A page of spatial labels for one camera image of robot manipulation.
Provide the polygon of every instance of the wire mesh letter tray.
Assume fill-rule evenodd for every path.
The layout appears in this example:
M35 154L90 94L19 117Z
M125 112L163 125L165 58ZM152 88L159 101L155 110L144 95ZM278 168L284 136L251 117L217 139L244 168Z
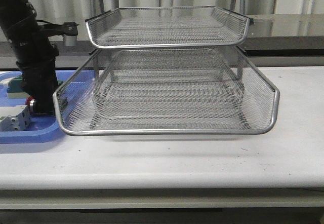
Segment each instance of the wire mesh letter tray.
M95 52L54 93L70 135L261 134L279 91L233 45L248 18L218 7L124 8L87 21Z

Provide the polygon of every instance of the gray countertop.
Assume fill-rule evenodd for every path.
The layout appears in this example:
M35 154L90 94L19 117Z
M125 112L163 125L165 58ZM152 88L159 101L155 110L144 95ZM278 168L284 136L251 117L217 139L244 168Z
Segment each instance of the gray countertop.
M313 15L249 15L254 24L249 28L244 50L324 49L324 14ZM63 56L88 56L93 46L88 40L84 18L40 18L53 23L75 21L79 23L75 47L63 46L61 36L50 40L57 43ZM13 56L9 44L0 31L0 56Z

